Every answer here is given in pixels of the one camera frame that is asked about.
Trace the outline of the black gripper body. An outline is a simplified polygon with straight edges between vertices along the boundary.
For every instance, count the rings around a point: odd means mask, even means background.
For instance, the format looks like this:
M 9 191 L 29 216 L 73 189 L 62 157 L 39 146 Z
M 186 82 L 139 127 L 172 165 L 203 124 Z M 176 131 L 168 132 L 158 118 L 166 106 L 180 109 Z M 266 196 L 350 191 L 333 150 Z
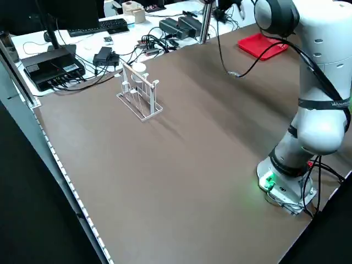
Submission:
M 239 0 L 219 0 L 219 10 L 225 12 L 234 4 L 239 8 Z

